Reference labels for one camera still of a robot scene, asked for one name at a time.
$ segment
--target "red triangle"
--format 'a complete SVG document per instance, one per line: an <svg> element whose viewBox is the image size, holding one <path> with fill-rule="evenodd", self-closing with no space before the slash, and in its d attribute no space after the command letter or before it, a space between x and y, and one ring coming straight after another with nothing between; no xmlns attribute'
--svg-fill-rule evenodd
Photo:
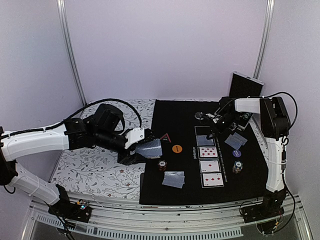
<svg viewBox="0 0 320 240"><path fill-rule="evenodd" d="M163 135L162 137L160 137L160 140L167 141L167 142L171 143L171 139L170 139L168 133L166 133L165 135Z"/></svg>

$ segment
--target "diamond playing card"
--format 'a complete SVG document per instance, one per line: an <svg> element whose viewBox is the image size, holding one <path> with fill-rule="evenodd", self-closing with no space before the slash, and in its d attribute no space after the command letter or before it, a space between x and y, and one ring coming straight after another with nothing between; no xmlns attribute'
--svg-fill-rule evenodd
<svg viewBox="0 0 320 240"><path fill-rule="evenodd" d="M220 172L218 160L201 160L200 170L202 173Z"/></svg>
<svg viewBox="0 0 320 240"><path fill-rule="evenodd" d="M200 158L218 158L216 147L198 147Z"/></svg>
<svg viewBox="0 0 320 240"><path fill-rule="evenodd" d="M224 180L221 173L203 173L202 183L204 187L222 187Z"/></svg>

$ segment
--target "orange circle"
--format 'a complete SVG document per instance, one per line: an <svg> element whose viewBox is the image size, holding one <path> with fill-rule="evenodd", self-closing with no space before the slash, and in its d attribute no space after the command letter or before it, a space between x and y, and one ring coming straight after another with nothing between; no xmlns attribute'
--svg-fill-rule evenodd
<svg viewBox="0 0 320 240"><path fill-rule="evenodd" d="M174 153L176 153L176 154L179 154L179 153L182 152L182 146L180 146L180 145L174 145L174 146L172 147L172 151L173 151Z"/></svg>

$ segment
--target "metal frame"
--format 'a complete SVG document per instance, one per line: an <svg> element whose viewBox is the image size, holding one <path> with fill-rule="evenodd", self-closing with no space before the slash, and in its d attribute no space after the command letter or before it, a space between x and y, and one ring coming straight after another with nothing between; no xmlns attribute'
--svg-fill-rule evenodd
<svg viewBox="0 0 320 240"><path fill-rule="evenodd" d="M65 7L65 0L57 0L57 6L58 6L59 18L61 22L62 33L65 41L66 50L69 56L69 61L72 69L76 90L79 94L79 98L81 100L82 105L85 106L87 105L87 100L86 100L84 89L81 84L79 72L76 65L76 59L75 59L74 51L71 44L66 7Z"/></svg>
<svg viewBox="0 0 320 240"><path fill-rule="evenodd" d="M253 77L255 79L258 79L261 73L262 63L266 53L267 41L269 38L269 33L271 28L272 16L274 13L274 6L275 6L275 0L267 0L262 39L260 43L258 58L255 64L254 72L253 72Z"/></svg>
<svg viewBox="0 0 320 240"><path fill-rule="evenodd" d="M275 0L267 0L266 5L266 11L265 11L265 18L264 18L264 26L263 26L263 32L262 32L262 39L260 43L259 53L257 57L257 61L255 64L254 72L253 72L253 78L258 79L260 76L261 68L263 59L266 52L266 46L267 41L269 38L269 32L271 28L271 22L272 22L272 16L274 12L274 5ZM81 103L83 106L87 105L87 100L85 96L84 89L82 87L82 83L80 80L79 72L76 65L76 59L74 56L74 51L71 44L71 38L70 38L70 32L68 27L68 20L67 20L67 14L66 14L66 7L65 7L65 0L57 0L57 6L58 6L58 12L61 22L61 28L65 40L65 45L67 49L67 53L69 56L70 65L72 68L72 73L75 81L75 86L77 89L77 92L79 94L79 98L81 100Z"/></svg>
<svg viewBox="0 0 320 240"><path fill-rule="evenodd" d="M106 239L124 239L120 235L126 235L126 239L132 236L131 239L136 240L230 239L236 236L226 235L226 233L264 221L244 223L239 213L242 201L192 206L147 206L140 205L136 200L105 197L95 199L90 195L77 193L70 195L72 201L79 198L91 201L94 199L90 204L93 208L90 222L77 222L74 232ZM302 240L312 240L302 203L298 195L295 195L294 198L296 210L292 221L296 222L297 231ZM261 198L251 199L251 201L260 203ZM290 196L284 200L283 207L284 215L291 215L293 200ZM48 207L36 198L33 199L28 214L29 218L25 228L27 231L23 234L23 240L30 239L36 221L61 228L55 216L48 214ZM208 237L210 234L217 236L217 233L225 235Z"/></svg>

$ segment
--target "floral tablecloth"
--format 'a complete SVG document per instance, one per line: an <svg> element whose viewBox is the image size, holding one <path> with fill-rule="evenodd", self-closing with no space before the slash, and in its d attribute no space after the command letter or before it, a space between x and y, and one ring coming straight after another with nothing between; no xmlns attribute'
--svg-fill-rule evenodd
<svg viewBox="0 0 320 240"><path fill-rule="evenodd" d="M109 101L123 111L126 128L139 125L135 113L125 104ZM151 128L155 100L128 100L140 113L142 126ZM87 108L82 118L93 114L98 104ZM250 125L257 137L261 151L268 159L268 149L253 120ZM94 149L66 150L58 162L51 182L63 186L67 191L100 197L139 199L140 174L145 171L145 164L124 166L117 163L117 153L96 147Z"/></svg>

